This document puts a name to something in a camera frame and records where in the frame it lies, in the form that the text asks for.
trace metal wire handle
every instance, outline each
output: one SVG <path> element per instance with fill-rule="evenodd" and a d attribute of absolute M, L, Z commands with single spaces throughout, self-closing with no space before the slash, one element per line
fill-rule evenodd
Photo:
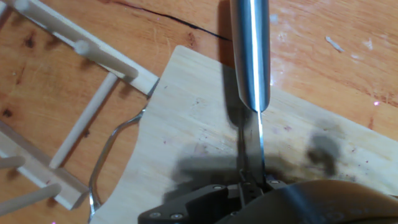
<path fill-rule="evenodd" d="M 94 166 L 94 170 L 91 173 L 90 181 L 88 182 L 88 189 L 90 191 L 90 216 L 88 217 L 88 223 L 90 223 L 90 221 L 93 219 L 95 212 L 102 206 L 100 198 L 98 197 L 96 181 L 100 174 L 101 168 L 106 160 L 106 157 L 108 156 L 109 151 L 112 148 L 114 141 L 116 140 L 116 137 L 118 136 L 120 131 L 122 131 L 124 128 L 132 124 L 138 123 L 138 121 L 142 118 L 142 115 L 144 114 L 145 110 L 146 108 L 142 109 L 141 112 L 137 114 L 135 117 L 133 117 L 129 121 L 124 122 L 123 124 L 120 124 L 106 141 L 106 144 L 101 152 L 101 155 L 99 155 L 97 163 Z"/>

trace wooden cutting board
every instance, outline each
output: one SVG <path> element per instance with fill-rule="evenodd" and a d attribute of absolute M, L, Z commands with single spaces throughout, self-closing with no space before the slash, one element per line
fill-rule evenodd
<path fill-rule="evenodd" d="M 237 178 L 236 88 L 232 68 L 178 46 L 126 170 L 91 222 L 136 223 L 192 188 Z M 284 181 L 340 179 L 398 195 L 397 142 L 277 88 L 262 119 L 267 169 Z"/>

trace wood grain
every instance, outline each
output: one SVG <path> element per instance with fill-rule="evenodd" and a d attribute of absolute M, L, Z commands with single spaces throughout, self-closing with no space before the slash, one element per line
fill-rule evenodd
<path fill-rule="evenodd" d="M 134 154 L 92 223 L 137 223 L 171 195 L 237 183 L 238 110 L 234 70 L 178 46 L 140 120 Z M 338 179 L 398 194 L 398 142 L 274 86 L 262 118 L 266 169 L 285 181 Z"/>
<path fill-rule="evenodd" d="M 230 34 L 224 1 L 128 1 L 223 37 Z M 176 45 L 233 67 L 230 41 L 169 17 L 107 0 L 42 2 L 158 76 Z M 271 0 L 270 8 L 279 15 L 279 23 L 271 25 L 274 86 L 398 140 L 397 4 L 393 0 Z M 345 52 L 336 52 L 325 36 Z M 87 63 L 14 12 L 0 30 L 0 119 L 49 156 L 55 154 L 105 76 L 105 70 Z M 87 183 L 111 131 L 145 104 L 143 95 L 119 82 L 89 127 L 88 137 L 82 137 L 74 148 L 66 169 Z M 115 142 L 99 177 L 103 200 L 116 186 L 136 138 L 137 127 L 131 127 Z M 12 171 L 0 173 L 0 184 L 7 186 L 0 200 L 36 190 L 21 176 L 11 181 Z M 40 202 L 1 217 L 0 222 L 81 223 L 87 218 L 88 207 L 68 212 L 60 205 Z"/>

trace black plastic part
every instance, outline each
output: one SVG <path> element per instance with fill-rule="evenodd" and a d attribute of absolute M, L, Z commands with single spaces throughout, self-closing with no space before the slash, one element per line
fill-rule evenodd
<path fill-rule="evenodd" d="M 254 199 L 262 196 L 262 190 L 256 184 L 250 182 L 239 183 L 239 196 L 241 199 L 242 208 L 249 204 Z"/>
<path fill-rule="evenodd" d="M 138 224 L 215 223 L 229 215 L 231 210 L 228 188 L 208 185 L 140 214 Z"/>

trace knife blade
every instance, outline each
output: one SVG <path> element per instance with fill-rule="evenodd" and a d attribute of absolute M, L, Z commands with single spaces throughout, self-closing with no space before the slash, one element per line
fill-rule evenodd
<path fill-rule="evenodd" d="M 244 167 L 258 184 L 265 179 L 261 112 L 270 101 L 268 0 L 231 0 L 233 47 L 239 97 L 246 105 L 239 131 Z"/>

